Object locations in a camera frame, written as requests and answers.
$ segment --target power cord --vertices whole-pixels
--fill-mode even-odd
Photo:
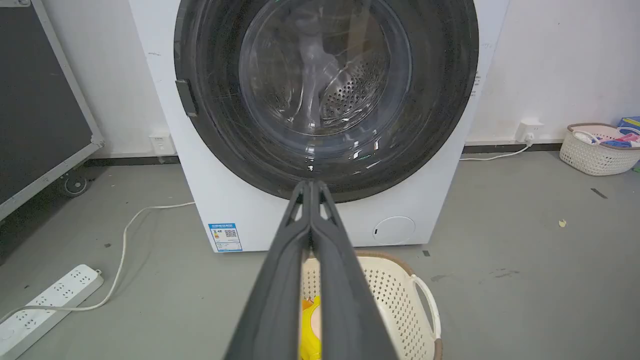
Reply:
[[[144,209],[140,210],[137,214],[135,214],[131,218],[131,220],[129,221],[127,226],[124,227],[124,231],[122,232],[122,255],[120,256],[120,265],[118,266],[118,271],[116,272],[116,276],[113,279],[113,284],[111,284],[111,289],[109,289],[109,292],[107,293],[107,296],[105,296],[104,299],[102,299],[102,301],[100,301],[96,305],[86,306],[86,307],[60,307],[60,306],[37,306],[37,305],[22,306],[22,307],[18,307],[17,309],[14,309],[14,310],[10,311],[9,313],[7,313],[6,315],[4,315],[2,317],[2,319],[0,320],[0,323],[3,323],[5,320],[7,320],[11,316],[13,316],[13,314],[15,314],[15,313],[17,313],[19,311],[23,311],[23,310],[39,310],[39,309],[41,309],[41,310],[57,310],[57,311],[89,311],[89,310],[97,309],[100,306],[103,306],[107,301],[109,301],[109,299],[113,295],[113,291],[115,290],[115,288],[116,288],[116,286],[118,284],[118,280],[120,280],[120,273],[122,272],[122,265],[124,264],[124,256],[127,253],[127,230],[129,229],[129,226],[131,226],[131,224],[133,224],[133,222],[138,217],[138,215],[140,215],[144,211],[150,210],[150,209],[173,209],[173,208],[181,208],[183,206],[188,206],[188,205],[193,205],[193,204],[195,204],[195,202],[186,202],[184,204],[167,205],[167,206],[149,206],[147,208],[144,208]]]
[[[526,151],[528,148],[530,148],[533,145],[533,134],[528,133],[527,136],[525,137],[525,140],[527,140],[527,145],[524,147],[524,149],[518,150],[516,152],[510,152],[509,154],[498,155],[492,158],[464,158],[464,159],[460,159],[460,161],[489,161],[489,160],[495,160],[499,158],[506,158],[507,156],[514,156],[514,155],[520,154],[521,152]]]

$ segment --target laundry basket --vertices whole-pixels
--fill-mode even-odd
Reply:
[[[630,127],[624,129],[638,133]],[[601,141],[614,140],[622,136],[615,126],[598,123],[573,124],[567,127],[560,148],[560,159],[585,174],[604,176],[620,174],[640,161],[640,147],[613,147]],[[577,135],[583,134],[594,140],[587,143]]]
[[[440,315],[427,285],[400,260],[380,253],[356,251],[369,288],[400,360],[441,360]],[[431,323],[416,286],[427,299]],[[320,294],[320,264],[315,258],[302,266],[302,297]]]

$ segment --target small debris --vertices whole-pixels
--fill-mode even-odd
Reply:
[[[436,275],[436,276],[432,276],[431,277],[431,281],[433,282],[438,282],[440,279],[443,279],[444,277],[447,277],[448,275]]]
[[[505,276],[511,277],[513,274],[519,274],[519,273],[520,272],[518,270],[510,270],[510,271],[506,272],[505,274],[496,275],[494,277],[496,277],[496,278],[505,277]]]

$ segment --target yellow object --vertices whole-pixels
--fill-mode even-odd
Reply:
[[[312,307],[314,305],[313,302],[311,302],[311,300],[307,300],[307,299],[302,299],[302,310],[306,310],[310,307]]]
[[[320,319],[320,297],[316,296],[313,305],[302,311],[300,357],[303,360],[320,360],[322,358]]]
[[[634,119],[631,119],[631,118],[625,117],[625,118],[624,118],[624,119],[622,119],[622,120],[624,120],[625,122],[628,122],[629,124],[633,124],[633,125],[635,125],[635,126],[640,126],[640,122],[635,121]]]

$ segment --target white power strip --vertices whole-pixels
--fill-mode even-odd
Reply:
[[[27,305],[76,307],[104,280],[86,265],[78,265]],[[0,323],[0,360],[15,360],[51,330],[69,311],[23,310]]]

